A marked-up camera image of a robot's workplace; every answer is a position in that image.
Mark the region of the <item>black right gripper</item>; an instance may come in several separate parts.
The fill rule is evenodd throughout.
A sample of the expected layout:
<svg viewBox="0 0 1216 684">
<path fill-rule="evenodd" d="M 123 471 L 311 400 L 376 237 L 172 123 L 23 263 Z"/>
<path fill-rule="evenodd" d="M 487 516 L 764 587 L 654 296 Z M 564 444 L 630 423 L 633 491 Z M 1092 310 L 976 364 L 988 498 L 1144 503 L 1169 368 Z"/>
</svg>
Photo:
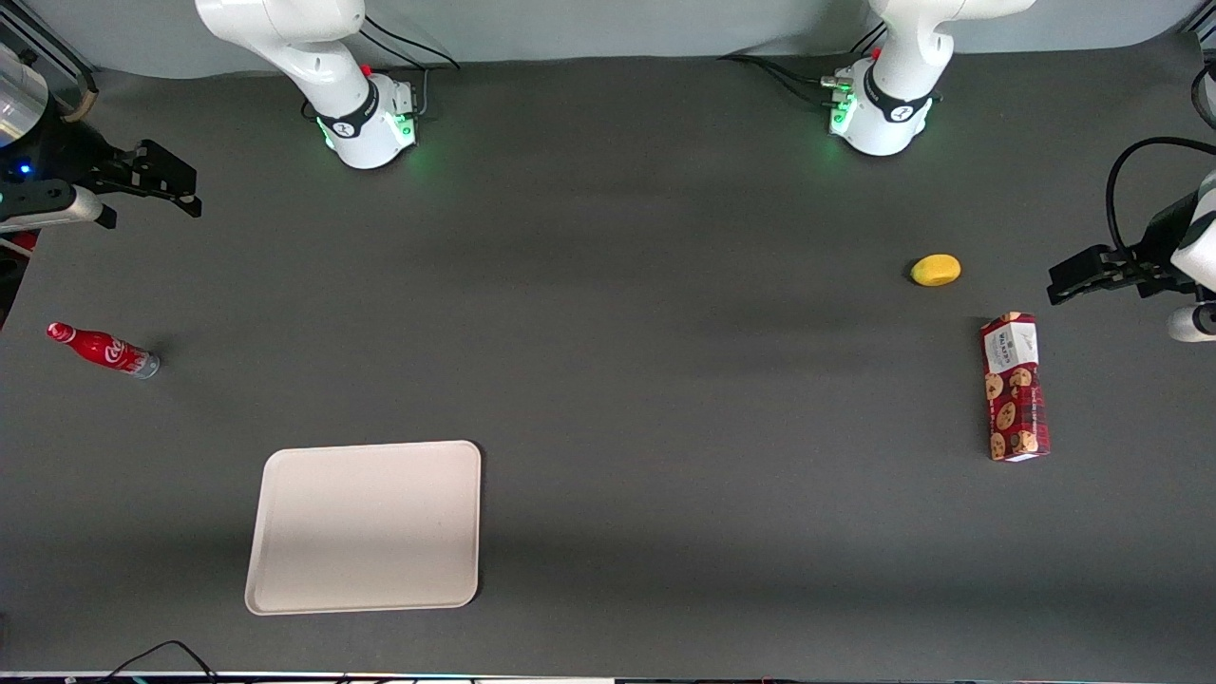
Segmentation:
<svg viewBox="0 0 1216 684">
<path fill-rule="evenodd" d="M 2 124 L 1 189 L 22 183 L 64 181 L 92 192 L 136 192 L 169 200 L 201 217 L 199 174 L 161 142 L 141 140 L 133 152 L 116 150 L 86 123 L 39 120 L 26 134 Z"/>
</svg>

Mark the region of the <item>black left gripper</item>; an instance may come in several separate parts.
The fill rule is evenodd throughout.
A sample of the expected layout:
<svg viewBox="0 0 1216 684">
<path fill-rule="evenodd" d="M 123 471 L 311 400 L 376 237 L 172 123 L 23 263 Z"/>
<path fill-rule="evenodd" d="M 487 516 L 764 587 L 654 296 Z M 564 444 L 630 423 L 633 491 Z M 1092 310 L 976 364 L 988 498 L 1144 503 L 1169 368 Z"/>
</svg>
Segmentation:
<svg viewBox="0 0 1216 684">
<path fill-rule="evenodd" d="M 1204 190 L 1165 208 L 1145 228 L 1143 258 L 1107 245 L 1087 247 L 1048 269 L 1047 297 L 1060 305 L 1079 295 L 1135 288 L 1160 295 L 1171 288 L 1204 287 Z"/>
</svg>

